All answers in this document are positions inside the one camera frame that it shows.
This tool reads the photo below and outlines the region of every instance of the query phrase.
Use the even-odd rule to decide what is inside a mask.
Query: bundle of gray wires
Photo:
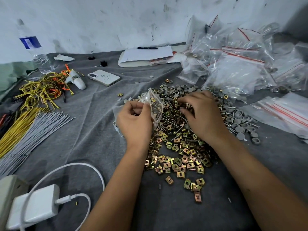
[[[0,179],[13,174],[36,146],[73,119],[63,112],[38,113],[23,138],[0,159]]]

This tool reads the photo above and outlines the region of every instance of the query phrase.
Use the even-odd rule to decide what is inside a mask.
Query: water bottle
[[[17,30],[19,33],[19,39],[27,51],[33,56],[33,61],[35,62],[40,72],[43,74],[48,74],[54,70],[55,67],[52,65],[47,55],[44,54],[38,39],[36,36],[34,36],[32,31],[25,26],[21,19],[17,20]]]

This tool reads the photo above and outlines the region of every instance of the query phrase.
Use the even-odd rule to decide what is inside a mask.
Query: black marker
[[[155,48],[155,47],[152,47],[152,48],[143,48],[143,47],[138,47],[137,49],[158,49],[158,48]]]

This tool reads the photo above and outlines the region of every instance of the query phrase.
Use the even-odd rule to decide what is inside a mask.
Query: white wall
[[[0,63],[31,60],[18,40],[18,18],[46,53],[90,53],[184,42],[193,14],[208,23],[217,14],[225,23],[246,21],[246,28],[275,21],[305,37],[308,27],[292,21],[306,6],[308,0],[0,0]]]

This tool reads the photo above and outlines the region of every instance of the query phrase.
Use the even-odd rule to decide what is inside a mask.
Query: white phone case
[[[119,76],[108,73],[101,69],[88,74],[88,77],[94,81],[102,83],[105,86],[110,86],[121,79]]]

